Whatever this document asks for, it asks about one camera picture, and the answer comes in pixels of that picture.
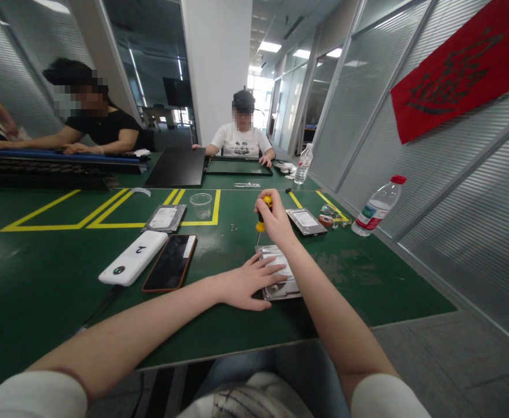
water bottle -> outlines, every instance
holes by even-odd
[[[395,175],[388,184],[380,187],[369,199],[364,209],[361,210],[351,226],[351,230],[361,236],[372,234],[372,231],[398,202],[399,196],[401,196],[401,185],[406,180],[403,176]]]
[[[306,144],[306,148],[302,152],[301,158],[299,158],[299,166],[295,172],[295,183],[303,184],[305,182],[306,176],[308,175],[308,168],[311,166],[313,158],[314,155],[312,154],[312,144]]]

red bottle cap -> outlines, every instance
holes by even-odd
[[[407,181],[407,177],[403,177],[403,176],[393,176],[392,179],[390,180],[392,183],[396,183],[396,184],[403,184]]]

plastic cup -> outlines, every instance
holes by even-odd
[[[190,198],[196,219],[204,220],[212,216],[212,197],[208,193],[198,193]]]

black hair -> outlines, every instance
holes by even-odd
[[[51,84],[67,86],[72,93],[77,93],[81,86],[91,86],[94,92],[103,95],[109,106],[117,107],[109,98],[109,87],[101,82],[98,72],[81,61],[57,58],[43,70],[43,75]]]
[[[233,95],[232,106],[238,113],[254,113],[254,96],[248,90],[241,90]]]

woman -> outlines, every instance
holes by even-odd
[[[262,201],[265,196],[272,197],[271,211]],[[257,211],[270,238],[287,258],[322,342],[319,346],[327,355],[322,350],[322,359],[317,350],[309,349],[304,352],[308,355],[294,359],[290,368],[297,376],[304,372],[297,379],[287,378],[280,371],[284,367],[275,368],[279,376],[262,368],[241,379],[237,370],[245,367],[245,355],[218,359],[199,394],[205,396],[179,417],[345,417],[349,416],[347,405],[353,418],[430,417],[399,378],[372,332],[301,245],[278,191],[264,190],[258,196]],[[0,386],[0,416],[84,417],[90,403],[104,396],[179,328],[215,304],[251,311],[271,308],[270,302],[251,295],[284,280],[285,276],[277,273],[285,265],[270,266],[275,257],[259,257],[260,253],[235,270],[151,299],[78,333]],[[318,374],[324,369],[328,379],[321,381]],[[307,388],[303,393],[302,386]]]
[[[21,142],[0,142],[0,149],[64,148],[65,154],[120,154],[146,147],[142,128],[115,107],[107,94],[109,88],[99,82],[95,70],[80,61],[57,58],[43,74],[51,84],[66,86],[80,102],[80,109],[60,132]],[[79,143],[86,134],[97,145]]]
[[[260,129],[252,127],[254,102],[253,95],[247,90],[233,95],[234,122],[218,129],[212,143],[206,148],[207,156],[217,155],[221,149],[224,156],[231,157],[259,157],[262,153],[259,162],[267,167],[272,166],[272,160],[276,157],[272,144]],[[197,148],[200,145],[192,146],[192,149]]]

